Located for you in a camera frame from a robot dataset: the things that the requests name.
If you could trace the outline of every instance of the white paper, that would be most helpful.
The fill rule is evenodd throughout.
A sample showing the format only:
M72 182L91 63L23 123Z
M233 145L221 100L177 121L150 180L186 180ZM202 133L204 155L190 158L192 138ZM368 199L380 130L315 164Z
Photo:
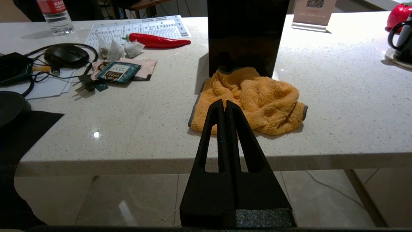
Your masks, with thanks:
M187 26L182 22L180 15L134 19L118 23L94 24L91 27L86 44L94 47L98 51L98 39L102 38L106 43L114 40L120 45L124 45L123 37L130 33L149 34L171 39L181 39L191 37Z
M70 77L75 73L75 69L60 69L60 77ZM33 90L26 96L26 99L35 99L42 97L59 96L64 90L70 89L70 84L73 78L70 79L57 79L49 77L46 80L35 83ZM19 82L15 85L9 85L6 87L0 87L0 91L12 91L20 94L24 93L30 86L30 81Z

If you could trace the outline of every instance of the red chili pepper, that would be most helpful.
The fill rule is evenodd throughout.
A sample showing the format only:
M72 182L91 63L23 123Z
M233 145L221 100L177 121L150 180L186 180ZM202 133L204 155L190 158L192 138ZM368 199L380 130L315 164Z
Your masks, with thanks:
M140 33L132 33L130 35L127 35L126 38L122 39L127 40L129 42L137 41L139 43L142 43L145 47L150 48L174 48L181 47L191 43L190 40L175 40Z

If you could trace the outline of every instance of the acrylic sign stand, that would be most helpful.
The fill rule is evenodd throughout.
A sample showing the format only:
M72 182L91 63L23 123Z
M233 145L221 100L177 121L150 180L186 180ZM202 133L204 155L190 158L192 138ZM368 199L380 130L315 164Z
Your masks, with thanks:
M326 32L336 0L296 0L292 28Z

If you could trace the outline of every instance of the black box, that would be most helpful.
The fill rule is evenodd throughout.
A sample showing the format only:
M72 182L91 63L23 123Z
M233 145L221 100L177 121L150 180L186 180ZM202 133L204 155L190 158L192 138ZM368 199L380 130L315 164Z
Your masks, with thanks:
M289 0L208 0L209 76L254 67L272 77Z

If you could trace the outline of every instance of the tea bag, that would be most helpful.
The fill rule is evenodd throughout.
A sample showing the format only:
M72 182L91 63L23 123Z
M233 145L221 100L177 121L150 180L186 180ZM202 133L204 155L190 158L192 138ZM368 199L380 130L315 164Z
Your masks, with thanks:
M102 38L100 38L100 36L96 36L97 40L99 42L99 59L101 60L106 60L107 59L107 54L109 52L109 47L110 44L104 42L104 40Z
M137 41L132 43L125 43L124 50L127 53L127 56L132 59L139 55L145 46Z
M120 58L124 56L124 49L122 46L120 46L118 43L116 43L114 40L112 40L112 43L110 45L109 52L107 53L107 59L108 61L117 61Z

